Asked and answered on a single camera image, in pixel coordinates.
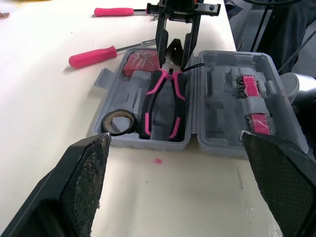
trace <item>tape roll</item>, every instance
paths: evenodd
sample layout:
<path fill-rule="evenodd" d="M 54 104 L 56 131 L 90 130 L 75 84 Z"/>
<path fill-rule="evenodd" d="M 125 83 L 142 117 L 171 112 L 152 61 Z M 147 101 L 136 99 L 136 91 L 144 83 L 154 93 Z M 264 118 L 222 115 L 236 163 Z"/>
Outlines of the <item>tape roll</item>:
<path fill-rule="evenodd" d="M 129 124 L 128 129 L 126 129 L 125 131 L 122 131 L 122 132 L 121 131 L 116 132 L 113 129 L 112 121 L 114 118 L 117 118 L 117 117 L 125 117 L 125 118 L 130 119 L 130 124 Z M 124 134 L 134 132 L 136 127 L 137 127 L 137 119 L 136 119 L 135 115 L 128 110 L 118 109 L 118 110 L 112 111 L 104 116 L 104 118 L 102 120 L 101 130 L 102 130 L 102 132 L 109 132 L 111 134 L 111 136 L 121 136 Z"/>

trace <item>tool case hinge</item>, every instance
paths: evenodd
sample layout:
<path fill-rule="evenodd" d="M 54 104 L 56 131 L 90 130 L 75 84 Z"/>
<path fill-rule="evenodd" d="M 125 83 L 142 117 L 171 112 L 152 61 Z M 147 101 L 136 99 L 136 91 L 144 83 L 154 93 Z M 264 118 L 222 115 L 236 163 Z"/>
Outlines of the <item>tool case hinge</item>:
<path fill-rule="evenodd" d="M 191 58 L 191 66 L 201 63 L 202 59 L 199 57 Z M 198 133 L 198 123 L 199 123 L 199 101 L 200 101 L 200 78 L 201 78 L 201 68 L 195 68 L 191 70 L 190 73 L 190 85 L 191 85 L 191 93 L 190 97 L 192 99 L 192 109 L 191 109 L 191 133 Z"/>

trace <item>tool case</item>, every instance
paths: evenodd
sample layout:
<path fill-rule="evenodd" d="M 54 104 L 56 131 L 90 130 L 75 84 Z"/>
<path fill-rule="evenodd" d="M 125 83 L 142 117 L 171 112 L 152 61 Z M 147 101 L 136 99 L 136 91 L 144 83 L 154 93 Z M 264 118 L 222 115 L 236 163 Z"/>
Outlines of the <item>tool case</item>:
<path fill-rule="evenodd" d="M 103 117 L 117 109 L 135 114 L 140 122 L 142 103 L 150 83 L 151 73 L 135 71 L 131 77 L 123 75 L 129 56 L 144 48 L 126 52 L 115 73 L 103 69 L 95 86 L 107 90 L 92 122 L 92 133 L 102 133 Z M 188 66 L 204 63 L 185 72 L 187 117 L 181 142 L 170 142 L 174 117 L 174 98 L 171 82 L 167 81 L 157 97 L 153 109 L 150 140 L 140 139 L 138 133 L 112 137 L 112 145 L 162 151 L 183 150 L 192 134 L 197 134 L 200 148 L 210 154 L 247 157 L 240 140 L 243 130 L 249 130 L 248 116 L 266 114 L 272 135 L 295 143 L 303 152 L 309 148 L 295 117 L 280 77 L 270 56 L 263 53 L 202 51 L 192 56 Z M 254 76 L 261 98 L 238 96 L 236 80 L 244 75 Z"/>

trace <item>black gripper pad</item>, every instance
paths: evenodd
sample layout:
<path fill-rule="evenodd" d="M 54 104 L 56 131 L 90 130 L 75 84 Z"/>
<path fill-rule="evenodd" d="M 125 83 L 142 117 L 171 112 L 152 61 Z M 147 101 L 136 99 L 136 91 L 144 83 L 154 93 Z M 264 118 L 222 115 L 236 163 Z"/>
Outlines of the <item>black gripper pad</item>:
<path fill-rule="evenodd" d="M 245 132 L 242 142 L 258 188 L 284 237 L 312 237 L 316 228 L 316 164 L 284 139 Z"/>
<path fill-rule="evenodd" d="M 103 133 L 68 147 L 56 167 L 35 186 L 1 237 L 89 237 L 110 142 L 110 135 Z"/>

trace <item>white table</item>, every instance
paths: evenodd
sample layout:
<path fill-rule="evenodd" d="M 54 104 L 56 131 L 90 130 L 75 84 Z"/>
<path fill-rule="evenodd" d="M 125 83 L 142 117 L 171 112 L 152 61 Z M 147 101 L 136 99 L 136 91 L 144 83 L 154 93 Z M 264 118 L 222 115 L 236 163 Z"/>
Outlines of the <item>white table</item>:
<path fill-rule="evenodd" d="M 157 22 L 150 16 L 92 18 L 94 8 L 145 8 L 146 3 L 14 3 L 11 16 L 0 21 L 0 233 L 67 147 L 87 135 L 104 95 L 93 83 L 103 67 L 114 71 L 122 58 L 74 71 L 69 56 L 155 36 Z M 169 38 L 184 39 L 190 31 L 184 26 L 168 22 Z M 202 17 L 195 53 L 202 50 L 235 50 L 224 6 L 220 16 Z M 156 158 L 163 163 L 156 164 Z M 248 161 L 201 153 L 196 137 L 183 152 L 111 147 L 93 237 L 275 233 L 278 227 Z"/>

